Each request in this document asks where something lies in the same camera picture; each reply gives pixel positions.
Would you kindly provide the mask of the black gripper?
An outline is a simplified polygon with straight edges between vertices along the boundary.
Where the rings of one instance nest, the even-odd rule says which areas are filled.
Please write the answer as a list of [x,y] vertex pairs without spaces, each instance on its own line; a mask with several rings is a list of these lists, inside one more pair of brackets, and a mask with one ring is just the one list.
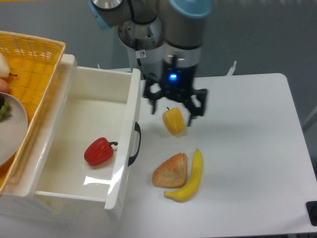
[[[189,112],[187,126],[191,126],[192,120],[205,114],[208,90],[193,89],[197,65],[190,67],[180,67],[179,65],[180,58],[178,56],[172,56],[169,62],[163,61],[160,80],[154,73],[150,73],[146,77],[143,97],[148,99],[152,106],[151,114],[155,114],[157,100],[162,97],[183,102]],[[155,85],[159,87],[159,90],[152,92],[151,87]]]

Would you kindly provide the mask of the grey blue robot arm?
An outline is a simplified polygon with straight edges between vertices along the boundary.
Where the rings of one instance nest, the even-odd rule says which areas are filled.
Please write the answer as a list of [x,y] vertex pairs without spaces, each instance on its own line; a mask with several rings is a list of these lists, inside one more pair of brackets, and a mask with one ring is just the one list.
[[195,89],[209,0],[91,0],[102,29],[117,28],[131,69],[145,81],[144,98],[153,107],[161,98],[182,103],[190,119],[203,116],[207,89]]

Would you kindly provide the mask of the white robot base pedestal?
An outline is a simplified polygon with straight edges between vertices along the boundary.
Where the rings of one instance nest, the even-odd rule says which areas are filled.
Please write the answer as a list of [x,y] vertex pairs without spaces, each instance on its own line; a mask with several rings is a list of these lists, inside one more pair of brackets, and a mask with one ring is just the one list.
[[139,69],[142,80],[150,73],[161,75],[164,40],[157,17],[147,24],[130,20],[119,25],[118,37],[127,50],[130,68]]

